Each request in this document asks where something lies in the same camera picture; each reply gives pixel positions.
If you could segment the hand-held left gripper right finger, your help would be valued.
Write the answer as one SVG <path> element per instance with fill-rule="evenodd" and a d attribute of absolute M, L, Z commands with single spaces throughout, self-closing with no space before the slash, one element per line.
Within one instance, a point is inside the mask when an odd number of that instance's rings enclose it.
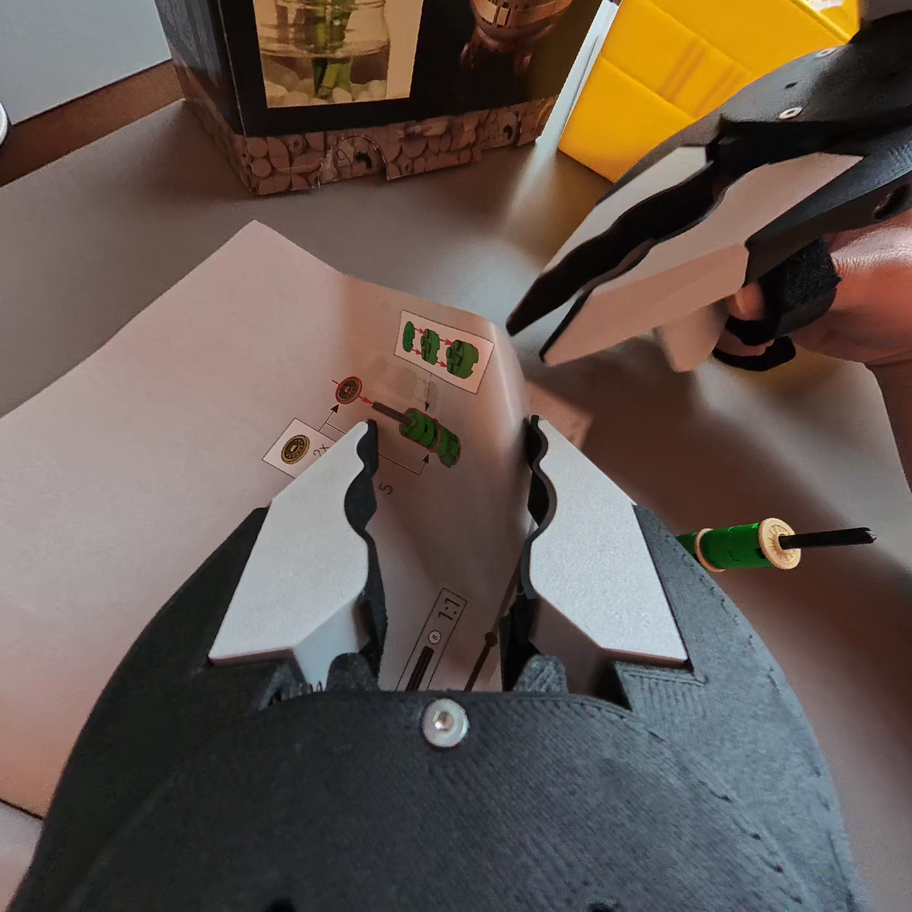
<path fill-rule="evenodd" d="M 634 501 L 544 418 L 527 425 L 533 528 L 501 621 L 504 690 L 535 655 L 571 691 L 622 696 L 617 662 L 686 667 L 688 654 Z"/>

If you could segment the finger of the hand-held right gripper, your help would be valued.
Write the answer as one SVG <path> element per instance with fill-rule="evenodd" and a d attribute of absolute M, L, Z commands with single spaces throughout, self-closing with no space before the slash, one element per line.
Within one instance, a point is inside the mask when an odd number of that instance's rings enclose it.
<path fill-rule="evenodd" d="M 713 204 L 716 171 L 706 147 L 683 146 L 613 188 L 532 283 L 507 318 L 508 334 L 569 301 L 575 314 L 597 285 L 700 220 Z"/>
<path fill-rule="evenodd" d="M 694 227 L 658 243 L 638 264 L 597 285 L 542 351 L 542 360 L 564 364 L 653 329 L 671 368 L 694 370 L 722 333 L 722 302 L 745 281 L 747 239 L 860 159 L 814 153 L 738 177 Z"/>

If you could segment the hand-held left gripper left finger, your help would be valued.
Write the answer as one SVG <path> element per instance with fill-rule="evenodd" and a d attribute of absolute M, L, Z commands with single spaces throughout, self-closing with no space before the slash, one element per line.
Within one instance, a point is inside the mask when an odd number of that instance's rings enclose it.
<path fill-rule="evenodd" d="M 330 667 L 359 654 L 378 675 L 387 612 L 377 546 L 377 424 L 363 421 L 275 496 L 212 643 L 213 664 L 290 658 L 328 690 Z"/>

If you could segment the green bamboo segment black axle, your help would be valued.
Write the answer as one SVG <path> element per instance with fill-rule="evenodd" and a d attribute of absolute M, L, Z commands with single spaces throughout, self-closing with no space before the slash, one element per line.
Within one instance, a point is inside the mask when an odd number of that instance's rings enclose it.
<path fill-rule="evenodd" d="M 775 517 L 728 528 L 704 528 L 677 535 L 676 539 L 713 574 L 745 568 L 788 571 L 800 564 L 803 550 L 875 542 L 866 527 L 798 533 Z"/>

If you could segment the white building instruction booklet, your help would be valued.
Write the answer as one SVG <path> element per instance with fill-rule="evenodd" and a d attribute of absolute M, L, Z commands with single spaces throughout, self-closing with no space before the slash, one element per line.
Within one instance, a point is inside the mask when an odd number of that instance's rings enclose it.
<path fill-rule="evenodd" d="M 2 419 L 10 910 L 576 910 L 512 599 L 523 378 L 252 223 Z"/>

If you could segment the grey desk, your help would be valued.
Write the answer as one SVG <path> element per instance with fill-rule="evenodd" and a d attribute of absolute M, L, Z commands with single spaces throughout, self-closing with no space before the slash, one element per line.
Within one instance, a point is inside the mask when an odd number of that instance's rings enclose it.
<path fill-rule="evenodd" d="M 257 197 L 185 102 L 2 188 L 2 799 L 44 815 L 134 640 L 254 509 L 293 481 L 264 457 L 318 429 L 331 377 L 420 406 L 401 310 L 479 332 L 476 394 L 434 382 L 462 461 L 382 457 L 385 688 L 441 587 L 467 601 L 434 684 L 462 688 L 522 545 L 521 373 L 591 422 L 583 448 L 673 532 L 779 517 L 868 526 L 788 573 L 726 572 L 804 705 L 845 814 L 910 789 L 910 494 L 864 366 L 800 349 L 767 373 L 675 373 L 633 339 L 558 367 L 504 321 L 606 190 L 546 148 L 385 182 Z"/>

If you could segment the person's right hand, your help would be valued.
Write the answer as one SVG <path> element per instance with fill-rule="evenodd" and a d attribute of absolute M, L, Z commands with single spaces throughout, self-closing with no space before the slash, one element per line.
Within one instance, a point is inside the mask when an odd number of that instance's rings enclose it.
<path fill-rule="evenodd" d="M 862 363 L 881 380 L 910 373 L 911 212 L 830 237 L 840 278 L 827 313 L 792 333 L 809 351 Z"/>

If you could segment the yellow plastic bin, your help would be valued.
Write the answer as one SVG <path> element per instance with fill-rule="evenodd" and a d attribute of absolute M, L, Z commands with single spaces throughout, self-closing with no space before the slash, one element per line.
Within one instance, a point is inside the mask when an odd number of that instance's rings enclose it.
<path fill-rule="evenodd" d="M 559 149 L 618 180 L 737 91 L 845 44 L 856 1 L 623 1 L 592 60 Z"/>

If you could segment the black bamboo set box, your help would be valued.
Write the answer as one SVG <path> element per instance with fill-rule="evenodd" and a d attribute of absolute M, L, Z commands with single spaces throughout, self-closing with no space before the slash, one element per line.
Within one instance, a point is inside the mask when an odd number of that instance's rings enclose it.
<path fill-rule="evenodd" d="M 158 1 L 180 85 L 258 195 L 534 142 L 598 1 Z"/>

